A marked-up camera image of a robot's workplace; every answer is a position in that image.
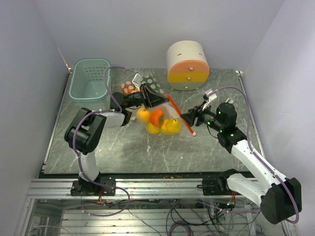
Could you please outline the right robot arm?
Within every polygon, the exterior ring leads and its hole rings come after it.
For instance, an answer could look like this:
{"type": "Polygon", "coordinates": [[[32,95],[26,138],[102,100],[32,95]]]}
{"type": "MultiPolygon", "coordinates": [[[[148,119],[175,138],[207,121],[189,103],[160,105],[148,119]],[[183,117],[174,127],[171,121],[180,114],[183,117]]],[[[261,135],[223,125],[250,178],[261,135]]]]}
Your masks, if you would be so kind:
{"type": "Polygon", "coordinates": [[[221,103],[216,112],[195,106],[180,117],[189,126],[206,125],[217,131],[219,144],[240,160],[256,181],[230,169],[220,174],[217,189],[226,195],[231,191],[248,198],[260,207],[265,219],[278,224],[284,220],[295,224],[302,210],[301,184],[287,178],[252,147],[249,138],[236,126],[237,112],[230,103],[221,103]]]}

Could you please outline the clear red-zip bag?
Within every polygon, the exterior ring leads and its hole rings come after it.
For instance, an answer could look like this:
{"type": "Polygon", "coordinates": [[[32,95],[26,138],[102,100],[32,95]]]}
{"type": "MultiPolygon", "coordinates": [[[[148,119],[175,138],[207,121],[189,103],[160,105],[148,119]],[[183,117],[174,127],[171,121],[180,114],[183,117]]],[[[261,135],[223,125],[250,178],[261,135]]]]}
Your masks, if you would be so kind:
{"type": "Polygon", "coordinates": [[[150,110],[152,112],[152,111],[154,111],[156,109],[162,109],[164,111],[164,119],[173,119],[173,118],[175,118],[175,119],[178,119],[181,122],[181,131],[178,132],[178,133],[173,133],[172,136],[179,135],[182,132],[182,128],[187,128],[189,133],[193,137],[196,137],[196,133],[192,130],[192,128],[190,128],[190,126],[188,126],[186,124],[186,122],[182,118],[180,118],[181,111],[179,110],[178,106],[176,105],[174,100],[171,98],[171,96],[169,94],[167,94],[166,97],[169,99],[168,103],[164,103],[162,105],[159,105],[159,106],[154,107],[154,108],[150,108],[148,110],[150,110]]]}

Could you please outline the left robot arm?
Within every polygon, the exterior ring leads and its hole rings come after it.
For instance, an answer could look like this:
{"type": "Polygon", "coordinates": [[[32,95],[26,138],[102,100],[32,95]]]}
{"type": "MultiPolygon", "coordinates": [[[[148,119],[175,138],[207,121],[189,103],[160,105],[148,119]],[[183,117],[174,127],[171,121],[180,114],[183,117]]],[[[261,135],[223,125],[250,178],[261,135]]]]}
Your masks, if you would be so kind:
{"type": "Polygon", "coordinates": [[[104,128],[125,126],[132,112],[130,107],[144,106],[154,108],[169,99],[154,91],[148,84],[140,86],[140,90],[130,94],[115,92],[111,94],[110,109],[92,111],[80,108],[64,134],[64,140],[74,151],[79,165],[78,179],[83,182],[83,189],[89,195],[100,191],[99,169],[96,165],[95,149],[104,128]]]}

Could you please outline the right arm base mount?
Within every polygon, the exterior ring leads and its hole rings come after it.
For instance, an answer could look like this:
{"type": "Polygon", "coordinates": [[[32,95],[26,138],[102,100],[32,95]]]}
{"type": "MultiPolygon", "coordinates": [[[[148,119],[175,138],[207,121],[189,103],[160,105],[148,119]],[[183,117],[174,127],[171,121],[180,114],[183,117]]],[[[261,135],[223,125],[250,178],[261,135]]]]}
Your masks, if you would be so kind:
{"type": "Polygon", "coordinates": [[[201,189],[204,196],[232,195],[227,185],[227,178],[233,174],[242,174],[244,177],[252,177],[249,171],[237,171],[229,169],[224,172],[210,172],[210,176],[203,178],[196,188],[201,189]]]}

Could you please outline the yellow fake pear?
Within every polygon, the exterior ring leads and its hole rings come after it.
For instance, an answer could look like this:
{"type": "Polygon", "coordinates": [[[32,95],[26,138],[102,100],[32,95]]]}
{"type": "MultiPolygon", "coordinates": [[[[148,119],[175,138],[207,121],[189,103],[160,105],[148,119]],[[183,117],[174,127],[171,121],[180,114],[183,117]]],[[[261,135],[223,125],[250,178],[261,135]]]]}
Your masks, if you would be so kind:
{"type": "Polygon", "coordinates": [[[178,119],[169,119],[166,123],[165,123],[165,129],[169,132],[169,133],[178,133],[181,131],[181,122],[178,119]]]}

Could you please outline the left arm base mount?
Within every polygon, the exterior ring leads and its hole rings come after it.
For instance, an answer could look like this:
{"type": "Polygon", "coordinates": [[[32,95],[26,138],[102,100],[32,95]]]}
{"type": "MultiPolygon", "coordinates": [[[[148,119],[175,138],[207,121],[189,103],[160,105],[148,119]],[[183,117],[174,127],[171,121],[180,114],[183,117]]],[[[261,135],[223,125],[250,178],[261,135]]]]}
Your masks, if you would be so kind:
{"type": "Polygon", "coordinates": [[[98,196],[102,193],[103,196],[114,196],[116,189],[112,186],[116,185],[116,182],[109,178],[109,177],[102,177],[99,175],[95,182],[98,182],[102,184],[102,186],[93,184],[89,181],[86,181],[82,179],[81,177],[78,177],[77,180],[75,180],[72,183],[72,187],[70,190],[71,196],[98,196]]]}

